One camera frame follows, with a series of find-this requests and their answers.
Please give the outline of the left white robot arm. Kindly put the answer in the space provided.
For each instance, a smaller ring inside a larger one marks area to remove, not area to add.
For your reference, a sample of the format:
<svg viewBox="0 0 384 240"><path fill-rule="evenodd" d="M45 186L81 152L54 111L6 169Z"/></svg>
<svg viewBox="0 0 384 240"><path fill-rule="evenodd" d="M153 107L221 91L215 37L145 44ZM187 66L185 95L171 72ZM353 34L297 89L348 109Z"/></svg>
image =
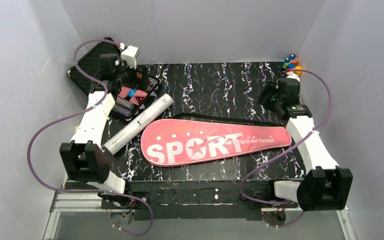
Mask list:
<svg viewBox="0 0 384 240"><path fill-rule="evenodd" d="M90 84L87 112L69 142L59 152L68 179L100 190L122 194L126 182L110 170L114 155L102 146L103 131L122 87L136 85L137 54L123 51L99 56L99 69L93 74L100 83Z"/></svg>

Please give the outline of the pink racket bag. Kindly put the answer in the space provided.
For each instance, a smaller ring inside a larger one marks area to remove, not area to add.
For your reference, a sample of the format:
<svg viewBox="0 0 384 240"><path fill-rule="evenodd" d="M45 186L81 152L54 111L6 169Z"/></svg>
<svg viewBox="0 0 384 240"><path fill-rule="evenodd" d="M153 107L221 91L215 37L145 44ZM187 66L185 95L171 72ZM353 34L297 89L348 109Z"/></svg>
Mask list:
<svg viewBox="0 0 384 240"><path fill-rule="evenodd" d="M287 147L290 133L280 124L232 118L165 118L143 131L144 158L159 167L200 164Z"/></svg>

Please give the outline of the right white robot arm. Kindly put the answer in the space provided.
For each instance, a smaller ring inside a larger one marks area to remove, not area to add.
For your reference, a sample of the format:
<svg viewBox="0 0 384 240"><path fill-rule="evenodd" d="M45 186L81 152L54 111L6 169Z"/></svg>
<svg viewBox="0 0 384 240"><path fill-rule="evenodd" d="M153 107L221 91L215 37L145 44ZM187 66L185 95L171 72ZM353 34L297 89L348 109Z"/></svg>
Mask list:
<svg viewBox="0 0 384 240"><path fill-rule="evenodd" d="M270 200L297 203L303 211L342 210L351 189L353 174L341 168L315 131L309 108L300 101L300 82L281 78L270 82L259 97L260 104L286 121L285 128L297 147L306 170L305 178L273 180L268 187Z"/></svg>

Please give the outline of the white shuttlecock tube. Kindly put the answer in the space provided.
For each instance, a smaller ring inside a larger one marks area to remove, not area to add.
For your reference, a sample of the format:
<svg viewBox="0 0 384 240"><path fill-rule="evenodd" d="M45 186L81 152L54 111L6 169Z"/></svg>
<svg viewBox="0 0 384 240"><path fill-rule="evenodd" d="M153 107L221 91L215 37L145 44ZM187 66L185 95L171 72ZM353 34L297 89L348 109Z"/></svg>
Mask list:
<svg viewBox="0 0 384 240"><path fill-rule="evenodd" d="M163 94L142 113L131 120L121 131L108 140L103 145L104 148L112 155L115 155L173 103L174 100L170 95L167 93Z"/></svg>

